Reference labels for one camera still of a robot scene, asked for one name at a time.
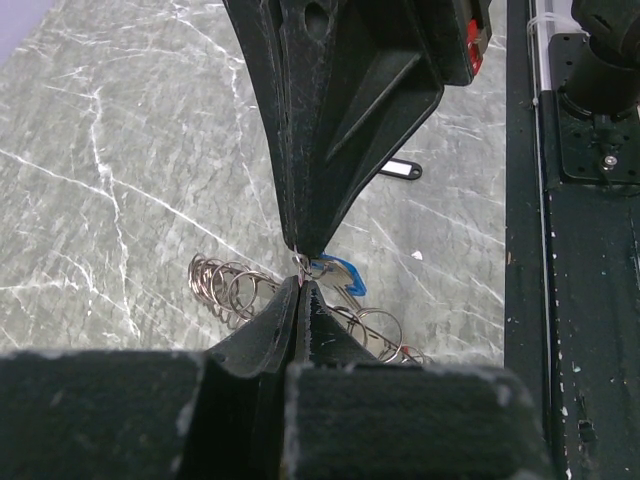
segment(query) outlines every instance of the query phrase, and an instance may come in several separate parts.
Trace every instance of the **black mounting plate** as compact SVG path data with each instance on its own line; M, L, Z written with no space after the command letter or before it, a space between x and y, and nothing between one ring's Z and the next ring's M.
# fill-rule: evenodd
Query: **black mounting plate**
M556 93L527 108L529 3L508 5L505 365L539 402L557 478L635 479L640 197L563 171ZM557 42L582 42L564 36L553 40L552 61ZM554 68L558 88L566 73ZM588 146L575 155L590 155Z
M596 185L640 185L640 118L637 110L613 121L623 144L615 154L618 164L610 171L603 171L600 166L605 154L595 140L593 118L572 116L564 105L562 87L577 63L581 49L586 48L586 38L586 35L579 33L558 34L549 44L551 84L556 97L560 130L562 179Z

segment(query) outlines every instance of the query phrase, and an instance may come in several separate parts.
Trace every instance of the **screw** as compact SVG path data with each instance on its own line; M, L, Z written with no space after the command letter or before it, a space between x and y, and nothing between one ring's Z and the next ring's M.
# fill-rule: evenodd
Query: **screw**
M604 168L605 170L613 170L613 167L615 167L617 164L618 159L613 155L607 155L606 157L604 157L604 160L602 160L602 168Z

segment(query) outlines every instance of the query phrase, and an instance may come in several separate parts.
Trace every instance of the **blue plastic clip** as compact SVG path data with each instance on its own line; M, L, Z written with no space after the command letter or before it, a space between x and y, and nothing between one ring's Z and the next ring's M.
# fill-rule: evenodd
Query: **blue plastic clip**
M367 286L364 284L360 273L358 273L358 269L353 264L347 262L346 260L342 260L341 258L327 255L326 253L320 255L320 259L339 262L344 265L344 267L349 271L351 278L353 278L353 284L347 286L345 289L349 293L349 295L352 295L354 297L364 297L367 294ZM317 263L314 264L313 262L311 262L311 266L315 268L322 268L320 265L318 265Z

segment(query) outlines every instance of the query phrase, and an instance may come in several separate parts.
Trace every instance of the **black cylinder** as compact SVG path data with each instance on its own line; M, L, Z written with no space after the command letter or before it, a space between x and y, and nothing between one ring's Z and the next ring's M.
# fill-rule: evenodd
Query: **black cylinder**
M590 37L564 92L569 104L583 113L619 114L637 104L640 68Z
M640 61L640 0L573 0L571 15L609 48Z

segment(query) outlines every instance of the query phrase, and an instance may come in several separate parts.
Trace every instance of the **gray marble surface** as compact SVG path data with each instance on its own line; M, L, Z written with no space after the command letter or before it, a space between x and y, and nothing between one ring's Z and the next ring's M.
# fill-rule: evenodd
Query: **gray marble surface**
M327 250L443 362L502 362L506 0L491 13L480 75L399 155L424 176L374 179ZM0 350L209 347L228 332L190 294L196 252L295 272L220 2L59 1L0 70L0 196Z

